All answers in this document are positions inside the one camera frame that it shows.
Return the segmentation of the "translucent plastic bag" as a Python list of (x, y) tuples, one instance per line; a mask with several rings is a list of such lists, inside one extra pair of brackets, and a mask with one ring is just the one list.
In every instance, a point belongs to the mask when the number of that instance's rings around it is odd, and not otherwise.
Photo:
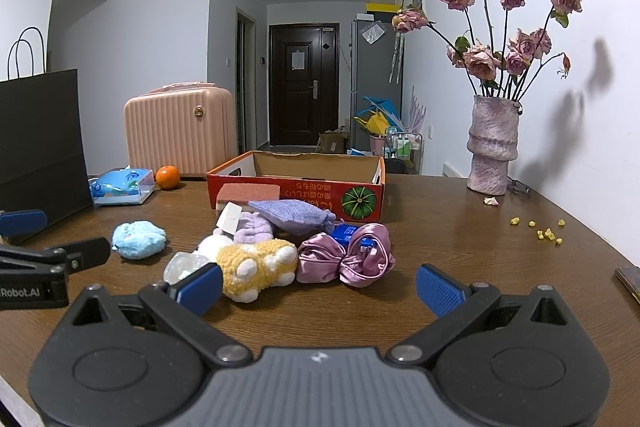
[(163, 280), (169, 285), (177, 284), (207, 265), (208, 262), (209, 260), (204, 256), (178, 251), (167, 263), (163, 272)]

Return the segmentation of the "white and yellow plush alpaca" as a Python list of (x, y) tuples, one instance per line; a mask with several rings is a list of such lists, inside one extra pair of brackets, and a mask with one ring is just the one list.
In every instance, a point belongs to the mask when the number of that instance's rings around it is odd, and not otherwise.
[(217, 263), (222, 293), (235, 303), (254, 303), (264, 289), (292, 284), (298, 265), (296, 246), (284, 239), (237, 244), (225, 235), (209, 235), (194, 254)]

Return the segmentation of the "light blue plush toy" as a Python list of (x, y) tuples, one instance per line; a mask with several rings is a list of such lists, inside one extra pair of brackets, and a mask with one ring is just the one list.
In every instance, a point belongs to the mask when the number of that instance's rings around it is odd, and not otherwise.
[(127, 260), (142, 260), (160, 253), (166, 246), (166, 232), (150, 221), (117, 225), (112, 235), (112, 249)]

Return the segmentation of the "lilac fluffy towel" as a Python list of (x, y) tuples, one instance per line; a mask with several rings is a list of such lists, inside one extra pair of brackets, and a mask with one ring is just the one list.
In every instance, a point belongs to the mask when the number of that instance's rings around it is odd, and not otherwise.
[(238, 226), (233, 234), (235, 244), (256, 244), (273, 239), (273, 226), (258, 212), (240, 213)]

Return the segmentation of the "pink scouring sponge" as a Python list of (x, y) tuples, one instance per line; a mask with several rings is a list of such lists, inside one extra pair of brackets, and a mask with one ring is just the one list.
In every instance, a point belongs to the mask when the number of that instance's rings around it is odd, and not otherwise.
[(221, 211), (228, 202), (240, 206), (244, 211), (250, 211), (250, 202), (264, 200), (278, 200), (280, 186), (268, 183), (226, 183), (217, 193), (215, 209)]

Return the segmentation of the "blue wet wipes packet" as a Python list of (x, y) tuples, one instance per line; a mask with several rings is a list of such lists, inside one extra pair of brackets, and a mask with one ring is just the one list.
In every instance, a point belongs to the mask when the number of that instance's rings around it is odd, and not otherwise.
[(366, 234), (366, 227), (342, 223), (331, 232), (330, 236), (342, 250), (338, 253), (341, 259), (349, 254), (367, 253), (375, 247), (375, 241)]

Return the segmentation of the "lavender drawstring pouch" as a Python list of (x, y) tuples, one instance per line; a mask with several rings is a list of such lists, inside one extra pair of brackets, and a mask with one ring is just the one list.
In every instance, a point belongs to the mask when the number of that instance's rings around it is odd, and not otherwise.
[(321, 209), (302, 200), (258, 200), (249, 202), (248, 205), (278, 229), (295, 236), (331, 233), (335, 228), (336, 216), (331, 210)]

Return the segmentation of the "pink satin scrunchie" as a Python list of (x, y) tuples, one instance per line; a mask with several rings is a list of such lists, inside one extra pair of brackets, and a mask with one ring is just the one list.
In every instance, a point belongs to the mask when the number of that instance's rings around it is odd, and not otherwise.
[(347, 242), (319, 233), (298, 248), (296, 281), (324, 284), (339, 280), (353, 288), (365, 288), (395, 268), (390, 234), (381, 223), (356, 227)]

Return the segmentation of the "blue tissue pack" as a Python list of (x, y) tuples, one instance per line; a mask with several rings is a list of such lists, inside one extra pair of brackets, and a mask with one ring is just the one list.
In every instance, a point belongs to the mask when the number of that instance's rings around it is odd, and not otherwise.
[(90, 183), (96, 206), (142, 205), (154, 188), (153, 171), (143, 168), (112, 170)]

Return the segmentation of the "fallen rose petal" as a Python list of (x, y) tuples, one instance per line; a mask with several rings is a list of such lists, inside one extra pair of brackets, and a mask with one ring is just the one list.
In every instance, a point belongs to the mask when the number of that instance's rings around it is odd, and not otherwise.
[(500, 205), (500, 202), (498, 202), (498, 199), (496, 199), (495, 197), (485, 197), (484, 204), (486, 206), (498, 207)]

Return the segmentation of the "yellow flower crumbs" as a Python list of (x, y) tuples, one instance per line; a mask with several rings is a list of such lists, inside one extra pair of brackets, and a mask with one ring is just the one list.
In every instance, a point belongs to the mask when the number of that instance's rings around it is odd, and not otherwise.
[(521, 217), (514, 216), (509, 220), (511, 227), (523, 227), (529, 228), (535, 232), (538, 241), (546, 241), (554, 244), (555, 246), (561, 246), (564, 242), (563, 237), (560, 235), (566, 227), (566, 220), (561, 218), (555, 223), (555, 227), (539, 228), (539, 222), (535, 220), (525, 221)]

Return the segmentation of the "orange fruit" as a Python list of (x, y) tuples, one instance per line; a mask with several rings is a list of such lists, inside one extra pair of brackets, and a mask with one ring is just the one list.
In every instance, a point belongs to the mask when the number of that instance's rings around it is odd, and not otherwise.
[(173, 165), (163, 166), (155, 173), (155, 183), (161, 190), (173, 190), (180, 184), (180, 171)]

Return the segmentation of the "pink ceramic vase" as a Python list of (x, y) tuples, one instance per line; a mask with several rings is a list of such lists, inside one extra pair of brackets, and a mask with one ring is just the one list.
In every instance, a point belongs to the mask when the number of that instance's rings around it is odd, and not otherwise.
[(518, 158), (518, 125), (522, 106), (508, 98), (474, 96), (472, 122), (466, 148), (472, 154), (470, 190), (502, 196), (508, 169)]

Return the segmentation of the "smartphone at table edge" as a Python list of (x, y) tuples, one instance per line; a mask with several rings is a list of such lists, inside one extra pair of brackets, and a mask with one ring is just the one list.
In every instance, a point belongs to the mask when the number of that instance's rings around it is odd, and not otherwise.
[(618, 267), (615, 269), (615, 275), (629, 291), (629, 294), (634, 297), (634, 300), (640, 303), (640, 268), (635, 265)]

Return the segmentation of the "yellow box on refrigerator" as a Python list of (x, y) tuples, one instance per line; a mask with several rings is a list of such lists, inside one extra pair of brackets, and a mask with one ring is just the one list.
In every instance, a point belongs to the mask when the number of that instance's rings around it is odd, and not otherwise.
[(388, 14), (396, 14), (400, 10), (400, 6), (396, 4), (389, 3), (367, 3), (367, 11), (373, 13), (388, 13)]

